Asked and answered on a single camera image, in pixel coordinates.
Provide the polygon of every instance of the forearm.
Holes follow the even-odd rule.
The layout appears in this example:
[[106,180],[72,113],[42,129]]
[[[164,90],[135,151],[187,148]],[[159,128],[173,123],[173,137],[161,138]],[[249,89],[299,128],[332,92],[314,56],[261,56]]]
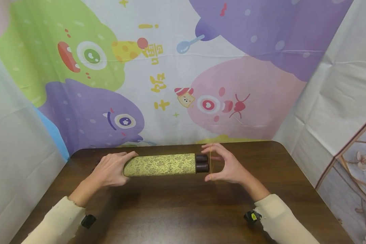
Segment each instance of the forearm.
[[37,228],[22,244],[63,244],[75,236],[85,216],[85,208],[80,208],[67,197],[62,198],[46,215]]
[[101,187],[100,181],[89,176],[78,185],[68,198],[77,206],[85,208],[86,204],[91,200],[91,197],[100,190]]
[[277,243],[319,244],[277,195],[269,195],[255,202],[255,206],[255,211],[262,215],[263,230]]
[[255,202],[270,195],[267,188],[248,171],[244,172],[244,176],[242,177],[240,184]]
[[62,198],[45,215],[23,244],[67,243],[75,236],[85,216],[86,204],[100,188],[101,184],[93,177],[83,180],[68,198]]

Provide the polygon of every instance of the blue spoon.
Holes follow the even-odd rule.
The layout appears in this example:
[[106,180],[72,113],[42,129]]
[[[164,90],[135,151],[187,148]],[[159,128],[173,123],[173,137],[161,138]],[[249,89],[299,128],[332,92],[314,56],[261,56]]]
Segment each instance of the blue spoon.
[[201,41],[203,38],[205,38],[205,35],[200,35],[191,41],[182,41],[176,46],[176,51],[178,51],[178,53],[180,54],[185,54],[190,49],[191,45],[198,41]]

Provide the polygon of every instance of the cartoon eye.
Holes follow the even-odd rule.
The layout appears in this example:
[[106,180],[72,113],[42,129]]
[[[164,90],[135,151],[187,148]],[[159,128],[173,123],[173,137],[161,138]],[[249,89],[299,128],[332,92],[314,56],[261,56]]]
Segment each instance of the cartoon eye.
[[77,46],[77,56],[81,63],[90,69],[100,70],[107,66],[107,57],[103,49],[91,41],[83,41]]
[[128,114],[117,115],[115,116],[114,121],[117,124],[117,126],[121,129],[133,128],[136,124],[135,119]]
[[199,110],[208,115],[217,113],[220,110],[220,106],[220,101],[217,98],[208,95],[201,96],[197,101]]

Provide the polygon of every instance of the pink cheek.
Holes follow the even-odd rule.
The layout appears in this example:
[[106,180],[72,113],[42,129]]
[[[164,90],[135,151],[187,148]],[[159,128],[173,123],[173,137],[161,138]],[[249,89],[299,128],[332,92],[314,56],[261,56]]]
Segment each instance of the pink cheek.
[[225,88],[221,87],[218,91],[218,95],[220,95],[220,97],[222,97],[225,94]]

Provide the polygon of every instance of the white wall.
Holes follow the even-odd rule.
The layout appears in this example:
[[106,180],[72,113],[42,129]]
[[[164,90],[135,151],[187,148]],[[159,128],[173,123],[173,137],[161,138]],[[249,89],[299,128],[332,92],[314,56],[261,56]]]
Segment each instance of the white wall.
[[366,0],[354,0],[324,59],[274,140],[316,185],[366,122]]
[[11,241],[64,164],[0,61],[0,244]]

